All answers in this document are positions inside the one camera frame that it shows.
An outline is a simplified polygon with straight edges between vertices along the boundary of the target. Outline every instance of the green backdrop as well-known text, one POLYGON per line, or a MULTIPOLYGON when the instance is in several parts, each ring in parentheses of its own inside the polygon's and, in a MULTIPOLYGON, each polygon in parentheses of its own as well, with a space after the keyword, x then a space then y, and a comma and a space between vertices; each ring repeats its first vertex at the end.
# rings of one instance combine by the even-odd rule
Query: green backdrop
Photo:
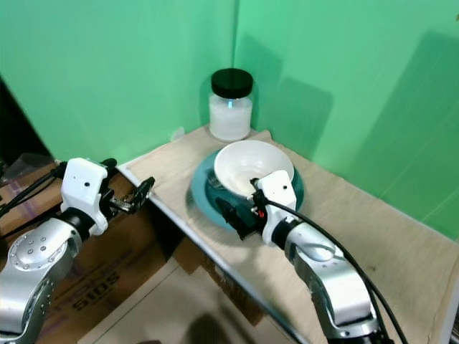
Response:
POLYGON ((53 154, 127 161, 255 78, 252 126, 459 237, 456 0, 0 0, 0 73, 53 154))

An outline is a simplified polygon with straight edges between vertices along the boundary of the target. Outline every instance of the floor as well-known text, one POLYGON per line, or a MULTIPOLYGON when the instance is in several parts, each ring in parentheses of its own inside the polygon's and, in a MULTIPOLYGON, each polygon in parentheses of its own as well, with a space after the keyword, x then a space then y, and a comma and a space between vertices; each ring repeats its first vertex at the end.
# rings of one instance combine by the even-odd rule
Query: floor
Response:
POLYGON ((293 343, 269 317, 253 327, 201 267, 174 259, 78 344, 293 343))

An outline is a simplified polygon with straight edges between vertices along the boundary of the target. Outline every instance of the table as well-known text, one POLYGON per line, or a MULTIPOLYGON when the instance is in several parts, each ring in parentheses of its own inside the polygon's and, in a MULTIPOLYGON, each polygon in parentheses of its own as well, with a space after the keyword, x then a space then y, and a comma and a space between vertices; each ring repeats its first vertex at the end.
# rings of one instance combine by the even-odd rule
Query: table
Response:
MULTIPOLYGON (((459 302, 459 246, 272 140, 292 160, 306 185, 301 212, 354 255, 386 297, 410 343, 447 343, 459 302)), ((206 127, 120 167, 132 182, 154 176, 151 200, 222 269, 235 278, 297 340, 326 343, 306 285, 283 251, 259 236, 241 242, 194 205, 189 185, 196 167, 224 147, 206 127)), ((399 343, 383 315, 392 339, 399 343)))

